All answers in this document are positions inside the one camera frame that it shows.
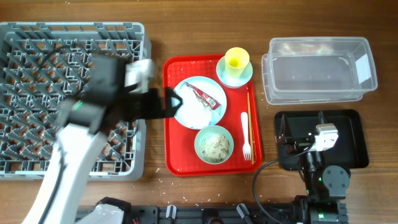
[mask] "chopsticks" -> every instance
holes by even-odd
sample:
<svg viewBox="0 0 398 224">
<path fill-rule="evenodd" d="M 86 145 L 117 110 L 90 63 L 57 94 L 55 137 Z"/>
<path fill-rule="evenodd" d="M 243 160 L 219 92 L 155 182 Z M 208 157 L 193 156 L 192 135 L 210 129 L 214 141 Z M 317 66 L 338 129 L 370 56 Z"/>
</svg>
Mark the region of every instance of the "chopsticks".
<svg viewBox="0 0 398 224">
<path fill-rule="evenodd" d="M 249 92 L 248 92 L 248 115 L 249 115 L 249 132 L 250 132 L 251 164 L 254 164 L 253 131 L 252 131 L 252 127 L 251 127 L 251 110 L 250 110 L 250 97 L 249 97 Z"/>
</svg>

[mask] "wood grain surface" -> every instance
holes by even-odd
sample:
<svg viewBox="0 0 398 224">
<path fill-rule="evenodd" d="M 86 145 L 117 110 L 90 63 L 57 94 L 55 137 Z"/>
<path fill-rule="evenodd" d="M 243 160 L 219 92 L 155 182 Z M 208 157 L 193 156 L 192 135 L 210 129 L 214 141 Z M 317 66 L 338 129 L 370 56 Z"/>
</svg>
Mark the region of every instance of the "wood grain surface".
<svg viewBox="0 0 398 224">
<path fill-rule="evenodd" d="M 355 109 L 363 122 L 370 164 L 352 170 L 347 192 L 350 223 L 398 223 L 397 1 L 0 1 L 0 22 L 128 21 L 145 25 L 152 58 L 162 66 L 177 55 L 215 54 L 243 47 L 254 69 L 265 161 L 277 157 L 274 115 L 282 110 Z M 355 103 L 272 106 L 263 94 L 261 57 L 273 37 L 360 36 L 368 39 L 379 87 Z M 162 86 L 159 72 L 152 86 Z M 136 182 L 89 182 L 81 206 L 105 196 L 133 205 L 253 203 L 253 173 L 178 178 L 165 168 L 163 121 L 147 122 L 145 169 Z M 0 182 L 0 223 L 20 223 L 41 181 Z M 259 177 L 263 202 L 290 202 L 305 194 L 298 173 L 277 165 Z"/>
</svg>

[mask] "gray dish rack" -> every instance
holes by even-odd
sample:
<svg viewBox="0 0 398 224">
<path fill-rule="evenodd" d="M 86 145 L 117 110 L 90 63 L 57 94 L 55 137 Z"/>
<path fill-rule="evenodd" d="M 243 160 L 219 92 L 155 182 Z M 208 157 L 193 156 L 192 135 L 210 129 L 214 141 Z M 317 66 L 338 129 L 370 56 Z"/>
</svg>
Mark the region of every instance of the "gray dish rack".
<svg viewBox="0 0 398 224">
<path fill-rule="evenodd" d="M 67 45 L 45 63 L 47 53 Z M 0 23 L 0 180 L 43 179 L 57 128 L 57 105 L 85 91 L 93 54 L 136 61 L 151 44 L 137 22 Z M 91 180 L 136 180 L 144 170 L 146 124 L 120 121 L 90 172 Z"/>
</svg>

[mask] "black tray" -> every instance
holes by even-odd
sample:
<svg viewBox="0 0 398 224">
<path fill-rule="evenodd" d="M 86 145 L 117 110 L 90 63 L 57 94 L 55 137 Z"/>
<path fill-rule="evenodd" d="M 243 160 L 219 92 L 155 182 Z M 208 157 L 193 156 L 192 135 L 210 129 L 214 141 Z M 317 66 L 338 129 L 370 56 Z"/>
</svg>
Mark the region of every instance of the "black tray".
<svg viewBox="0 0 398 224">
<path fill-rule="evenodd" d="M 282 115 L 286 114 L 294 137 L 308 136 L 319 124 L 319 111 L 282 111 L 275 115 L 275 133 L 279 133 Z M 355 110 L 323 111 L 328 123 L 335 124 L 339 136 L 335 146 L 324 153 L 327 166 L 337 165 L 345 169 L 365 168 L 369 165 L 368 151 L 362 130 L 361 118 Z M 287 146 L 278 146 L 279 158 L 287 156 Z M 297 170 L 298 157 L 280 161 L 285 170 Z"/>
</svg>

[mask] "red tray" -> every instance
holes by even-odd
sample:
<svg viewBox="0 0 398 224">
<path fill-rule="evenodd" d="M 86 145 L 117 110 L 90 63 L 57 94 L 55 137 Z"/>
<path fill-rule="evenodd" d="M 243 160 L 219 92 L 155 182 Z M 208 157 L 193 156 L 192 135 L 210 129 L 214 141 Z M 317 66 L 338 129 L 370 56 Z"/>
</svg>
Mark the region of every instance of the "red tray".
<svg viewBox="0 0 398 224">
<path fill-rule="evenodd" d="M 238 89 L 223 86 L 216 74 L 218 60 L 223 56 L 224 54 L 173 57 L 168 59 L 163 67 L 164 87 L 175 88 L 182 80 L 193 76 L 208 77 L 220 84 L 226 94 L 227 108 L 223 119 L 217 125 L 226 128 L 234 139 L 234 151 L 227 161 L 218 165 L 207 164 L 197 156 L 193 146 L 199 131 L 182 126 L 175 118 L 165 119 L 166 167 L 176 176 L 252 172 L 261 165 L 262 147 L 253 82 L 250 80 L 248 84 Z M 248 92 L 253 126 L 254 164 L 245 161 L 242 153 L 244 138 L 241 113 L 248 112 Z"/>
</svg>

